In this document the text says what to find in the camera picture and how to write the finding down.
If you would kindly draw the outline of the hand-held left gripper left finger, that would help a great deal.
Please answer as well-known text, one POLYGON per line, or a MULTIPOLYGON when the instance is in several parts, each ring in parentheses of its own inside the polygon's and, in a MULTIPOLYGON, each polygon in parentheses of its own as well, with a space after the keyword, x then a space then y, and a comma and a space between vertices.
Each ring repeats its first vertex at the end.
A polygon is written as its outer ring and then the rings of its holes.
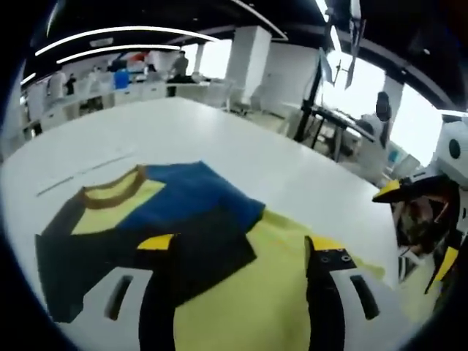
POLYGON ((159 233, 80 237, 72 334, 82 350, 174 350, 173 249, 159 233))

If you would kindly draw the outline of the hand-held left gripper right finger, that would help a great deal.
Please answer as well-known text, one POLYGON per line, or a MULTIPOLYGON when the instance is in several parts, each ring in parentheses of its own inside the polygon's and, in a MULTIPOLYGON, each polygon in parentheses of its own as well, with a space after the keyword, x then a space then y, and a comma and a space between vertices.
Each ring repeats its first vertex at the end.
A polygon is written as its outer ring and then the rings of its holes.
POLYGON ((305 238, 310 350, 396 350, 411 328, 398 296, 339 244, 305 238))

